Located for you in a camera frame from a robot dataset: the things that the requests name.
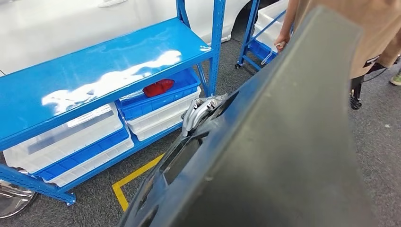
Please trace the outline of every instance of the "person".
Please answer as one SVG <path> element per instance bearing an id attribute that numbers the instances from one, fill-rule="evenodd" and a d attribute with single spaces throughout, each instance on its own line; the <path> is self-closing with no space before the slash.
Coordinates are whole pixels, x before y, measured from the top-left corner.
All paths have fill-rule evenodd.
<path id="1" fill-rule="evenodd" d="M 364 29 L 349 73 L 350 105 L 352 109 L 359 109 L 364 76 L 392 66 L 401 52 L 401 0 L 289 0 L 283 26 L 274 43 L 279 52 L 291 39 L 292 25 L 298 32 L 300 22 L 317 5 L 337 11 Z"/>

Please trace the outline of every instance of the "black pants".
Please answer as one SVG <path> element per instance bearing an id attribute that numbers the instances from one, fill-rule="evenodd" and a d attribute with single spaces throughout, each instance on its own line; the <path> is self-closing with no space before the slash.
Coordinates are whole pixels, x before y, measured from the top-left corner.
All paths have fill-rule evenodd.
<path id="1" fill-rule="evenodd" d="M 364 81 L 365 76 L 360 76 L 357 78 L 351 79 L 351 88 L 350 92 L 352 95 L 352 90 L 354 90 L 354 93 L 352 95 L 353 98 L 359 99 L 361 95 L 361 89 L 362 89 L 362 82 Z"/>

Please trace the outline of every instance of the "bolt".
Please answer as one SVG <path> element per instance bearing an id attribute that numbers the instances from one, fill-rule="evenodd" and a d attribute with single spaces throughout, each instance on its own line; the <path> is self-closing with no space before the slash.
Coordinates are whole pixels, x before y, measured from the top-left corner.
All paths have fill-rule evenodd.
<path id="1" fill-rule="evenodd" d="M 210 105 L 211 105 L 212 107 L 216 107 L 216 106 L 217 106 L 216 100 L 213 99 L 213 100 L 210 102 Z"/>
<path id="2" fill-rule="evenodd" d="M 201 99 L 197 99 L 197 100 L 195 101 L 195 104 L 196 104 L 197 106 L 200 106 L 200 105 L 203 104 L 203 101 L 202 101 Z"/>

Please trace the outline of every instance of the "car body panel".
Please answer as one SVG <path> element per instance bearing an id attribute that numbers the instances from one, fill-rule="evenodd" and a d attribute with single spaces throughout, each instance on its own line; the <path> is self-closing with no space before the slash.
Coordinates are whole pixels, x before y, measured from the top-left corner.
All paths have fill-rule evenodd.
<path id="1" fill-rule="evenodd" d="M 206 43 L 211 40 L 213 1 L 185 2 L 192 30 Z M 126 0 L 99 7 L 103 2 L 0 0 L 0 70 L 10 74 L 176 16 L 175 0 Z M 247 2 L 226 0 L 223 41 Z"/>

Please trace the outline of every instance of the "car door handle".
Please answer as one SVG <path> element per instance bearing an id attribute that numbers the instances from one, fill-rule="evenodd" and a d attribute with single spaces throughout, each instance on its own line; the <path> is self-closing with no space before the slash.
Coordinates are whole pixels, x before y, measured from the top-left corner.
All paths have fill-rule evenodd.
<path id="1" fill-rule="evenodd" d="M 98 7 L 111 7 L 115 5 L 119 5 L 123 2 L 126 2 L 127 0 L 104 0 L 104 2 L 100 3 Z"/>

